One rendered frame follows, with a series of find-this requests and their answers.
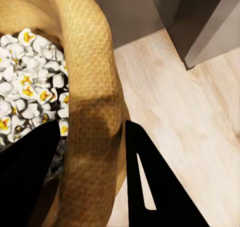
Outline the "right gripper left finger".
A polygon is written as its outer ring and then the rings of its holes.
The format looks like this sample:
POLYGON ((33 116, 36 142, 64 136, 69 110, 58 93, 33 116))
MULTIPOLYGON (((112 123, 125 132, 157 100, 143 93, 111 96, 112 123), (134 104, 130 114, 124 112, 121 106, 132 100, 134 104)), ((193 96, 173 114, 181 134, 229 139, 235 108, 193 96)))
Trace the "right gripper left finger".
POLYGON ((60 140, 56 119, 0 151, 0 227, 28 226, 60 140))

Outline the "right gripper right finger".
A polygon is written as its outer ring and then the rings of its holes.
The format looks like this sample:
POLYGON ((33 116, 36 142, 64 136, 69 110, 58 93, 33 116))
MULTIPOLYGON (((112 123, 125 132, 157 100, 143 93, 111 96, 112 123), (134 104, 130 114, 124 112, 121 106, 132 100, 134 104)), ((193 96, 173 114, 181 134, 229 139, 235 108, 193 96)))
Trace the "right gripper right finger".
POLYGON ((125 122, 129 227, 210 227, 144 128, 125 122), (156 210, 145 207, 139 155, 156 210))

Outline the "popcorn bag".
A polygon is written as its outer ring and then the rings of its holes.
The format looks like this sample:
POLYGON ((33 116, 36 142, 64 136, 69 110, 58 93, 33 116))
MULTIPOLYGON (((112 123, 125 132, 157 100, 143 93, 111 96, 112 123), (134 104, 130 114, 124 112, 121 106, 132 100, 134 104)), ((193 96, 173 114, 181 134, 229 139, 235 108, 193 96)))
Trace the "popcorn bag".
POLYGON ((131 121, 108 20, 94 0, 0 0, 0 17, 0 39, 30 29, 62 52, 68 74, 60 179, 41 188, 27 227, 107 227, 127 177, 131 121))

